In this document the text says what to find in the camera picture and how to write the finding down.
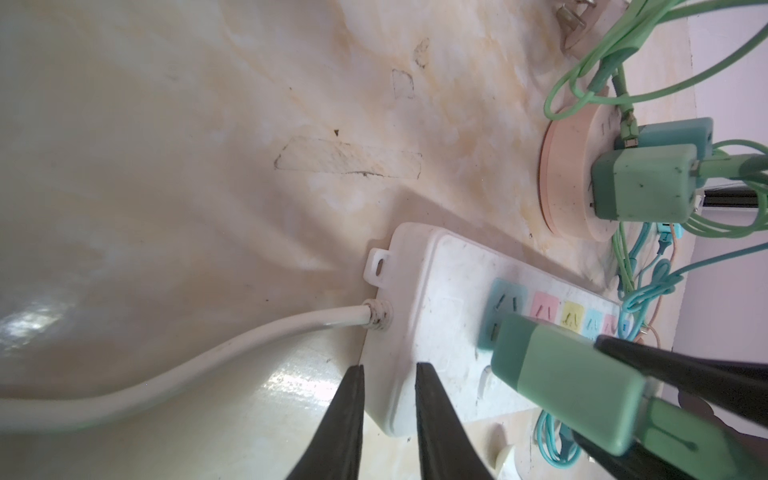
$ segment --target cable strain relief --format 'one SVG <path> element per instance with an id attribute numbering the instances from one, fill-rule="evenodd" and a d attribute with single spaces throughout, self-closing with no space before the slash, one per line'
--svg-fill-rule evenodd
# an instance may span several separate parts
<path id="1" fill-rule="evenodd" d="M 362 303 L 371 309 L 371 320 L 363 325 L 369 330 L 384 330 L 392 322 L 392 304 L 386 300 L 368 299 Z"/>

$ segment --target blue outlet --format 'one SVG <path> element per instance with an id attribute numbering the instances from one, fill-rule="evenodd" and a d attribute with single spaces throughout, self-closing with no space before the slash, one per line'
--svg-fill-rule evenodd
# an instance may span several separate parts
<path id="1" fill-rule="evenodd" d="M 510 313 L 522 314 L 527 300 L 528 289 L 524 286 L 500 278 L 494 280 L 480 325 L 478 350 L 493 350 L 504 318 Z"/>

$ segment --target white power strip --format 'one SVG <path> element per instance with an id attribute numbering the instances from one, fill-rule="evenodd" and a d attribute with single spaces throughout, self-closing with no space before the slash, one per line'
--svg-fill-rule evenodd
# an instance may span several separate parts
<path id="1" fill-rule="evenodd" d="M 535 405 L 497 379 L 492 352 L 478 348 L 483 318 L 498 285 L 525 291 L 515 305 L 583 335 L 615 333 L 619 306 L 444 228 L 404 223 L 389 250 L 372 249 L 363 278 L 392 304 L 392 322 L 369 331 L 366 411 L 390 436 L 416 431 L 415 367 L 430 362 L 462 422 Z M 498 299 L 501 303 L 504 294 Z"/>

